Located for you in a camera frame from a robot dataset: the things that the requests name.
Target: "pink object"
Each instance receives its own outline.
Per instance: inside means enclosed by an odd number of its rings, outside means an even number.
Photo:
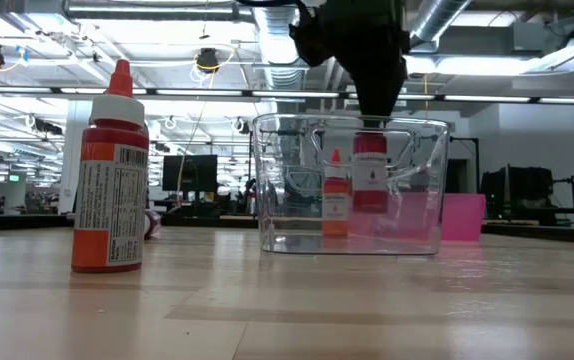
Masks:
[[[427,193],[401,193],[400,197],[389,196],[387,214],[350,211],[350,236],[409,244],[427,242],[435,234],[435,201]],[[479,241],[484,212],[484,195],[445,194],[441,240]]]
[[[442,241],[480,241],[485,195],[445,194]]]

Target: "white wall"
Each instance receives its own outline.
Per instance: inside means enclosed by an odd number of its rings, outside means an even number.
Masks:
[[[554,179],[574,175],[574,106],[493,105],[470,120],[481,142],[481,172],[507,164],[543,167]],[[558,184],[554,195],[572,205],[571,187]]]

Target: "red bottle cap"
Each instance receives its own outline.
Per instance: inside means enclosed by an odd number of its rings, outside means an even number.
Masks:
[[[338,164],[340,164],[340,151],[334,149],[334,154],[331,156],[331,166],[338,167]]]
[[[120,59],[116,62],[116,69],[111,75],[107,94],[126,97],[134,96],[134,80],[129,72],[129,61]]]

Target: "white label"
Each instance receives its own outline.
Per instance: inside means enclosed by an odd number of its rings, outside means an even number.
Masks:
[[[142,259],[147,197],[147,150],[116,145],[114,161],[80,164],[77,230],[107,230],[107,266]]]
[[[347,194],[323,194],[323,220],[347,221],[348,206]]]
[[[354,191],[387,190],[387,155],[383,153],[354,154],[356,165],[352,166]]]

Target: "ceiling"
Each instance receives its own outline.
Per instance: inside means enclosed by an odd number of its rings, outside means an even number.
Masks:
[[[116,3],[109,0],[75,1],[79,5],[98,5],[102,2]],[[152,4],[147,0],[131,0],[128,3]],[[187,1],[169,1],[166,5],[169,6],[169,3],[188,6]],[[415,17],[419,3],[420,0],[407,1],[407,16],[410,20]],[[202,4],[205,2],[191,1],[195,9],[201,9]],[[218,5],[229,6],[229,2],[219,2]],[[515,38],[518,31],[523,31],[520,26],[535,25],[542,32],[539,41],[546,43],[543,48],[549,49],[548,53],[556,54],[556,51],[565,46],[560,31],[567,33],[574,28],[574,22],[565,25],[562,21],[572,17],[574,0],[474,0],[441,38],[443,42],[439,55],[442,54],[442,57],[418,53],[408,58],[412,76],[405,83],[405,89],[408,93],[432,94],[574,96],[574,71],[552,71],[547,74],[539,71],[529,76],[508,76],[512,72],[503,73],[505,70],[512,70],[514,66],[526,66],[526,61],[530,59],[533,60],[530,66],[537,69],[542,55],[525,57],[506,53],[506,49],[483,49],[485,43],[494,43],[498,34]],[[546,29],[543,28],[543,22],[549,24]],[[0,44],[3,45],[2,53],[5,57],[5,66],[0,71],[2,86],[106,87],[115,61],[127,58],[131,61],[135,86],[140,88],[266,87],[267,64],[261,54],[257,29],[254,24],[247,22],[67,19],[50,13],[24,17],[0,15]],[[214,74],[197,71],[194,59],[201,48],[215,48],[219,61],[226,65]],[[471,53],[463,52],[463,49],[469,49],[467,51]],[[448,51],[463,53],[456,56],[458,54],[448,54]],[[481,55],[473,58],[474,63],[481,63],[480,59],[500,59],[498,64],[488,63],[489,69],[476,76],[461,75],[463,65],[460,65],[461,68],[452,66],[447,69],[446,64],[449,61],[455,63],[455,58],[496,52],[498,56]],[[520,61],[520,64],[508,63],[507,59]],[[303,90],[344,91],[352,84],[351,78],[335,61],[328,61],[317,68],[303,69]],[[503,73],[503,76],[490,76],[497,73]],[[150,124],[161,124],[161,139],[188,141],[193,126],[200,118],[197,137],[228,145],[195,145],[190,147],[190,152],[214,152],[223,157],[245,157],[248,152],[245,145],[231,146],[232,142],[245,143],[249,140],[248,135],[234,130],[237,119],[250,120],[276,111],[276,104],[268,102],[146,100],[144,104]],[[414,106],[419,105],[408,103],[408,110],[414,111]],[[441,106],[446,107],[441,110],[466,111],[471,105],[462,103]],[[63,97],[0,95],[0,137],[44,137],[44,134],[32,130],[30,126],[35,118],[66,131],[67,114],[68,100]],[[58,162],[62,157],[62,137],[52,138],[52,142],[7,141],[1,143],[5,146],[0,145],[0,155],[7,156],[9,151],[6,150],[11,148],[24,158]],[[173,146],[172,152],[176,151],[182,152],[184,149]],[[50,181],[57,180],[57,177],[46,177],[37,181],[47,178]]]

